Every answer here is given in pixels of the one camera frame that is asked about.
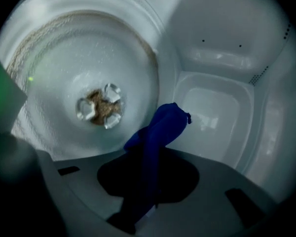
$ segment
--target brown debris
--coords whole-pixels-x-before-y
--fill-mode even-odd
[[[109,117],[112,113],[120,114],[120,103],[110,103],[103,97],[102,90],[96,89],[92,91],[87,99],[95,103],[96,115],[92,118],[91,122],[96,125],[104,125],[104,118]]]

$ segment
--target blue cloth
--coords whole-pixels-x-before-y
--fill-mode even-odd
[[[191,123],[191,116],[176,103],[158,108],[149,126],[136,132],[125,144],[127,152],[143,152],[138,184],[124,198],[120,213],[134,224],[157,204],[159,150],[175,140]]]

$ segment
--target blue fabric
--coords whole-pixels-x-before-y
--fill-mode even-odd
[[[160,148],[175,140],[187,123],[191,123],[190,114],[181,110],[176,103],[162,105],[149,126],[136,132],[125,144],[127,152],[143,152],[140,181],[124,198],[120,212],[134,224],[157,203]]]

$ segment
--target green object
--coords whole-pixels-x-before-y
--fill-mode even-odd
[[[0,132],[10,132],[26,101],[26,95],[14,83],[0,63]]]

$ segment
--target white plastic surface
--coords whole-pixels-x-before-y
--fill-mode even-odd
[[[250,131],[253,87],[201,73],[181,72],[174,101],[192,124],[169,145],[235,167]]]
[[[0,34],[3,65],[26,35],[62,13],[110,13],[156,54],[158,105],[177,101],[192,114],[193,123],[170,147],[235,167],[277,201],[291,193],[296,183],[296,36],[275,0],[79,1],[26,0]],[[184,71],[180,79],[171,43]],[[254,88],[247,84],[266,67]],[[124,130],[125,141],[142,125],[138,121]]]
[[[178,68],[144,0],[24,0],[0,33],[0,61],[28,96],[12,133],[53,160],[121,149],[172,100]],[[109,130],[81,123],[77,100],[107,83],[121,89],[122,117]]]

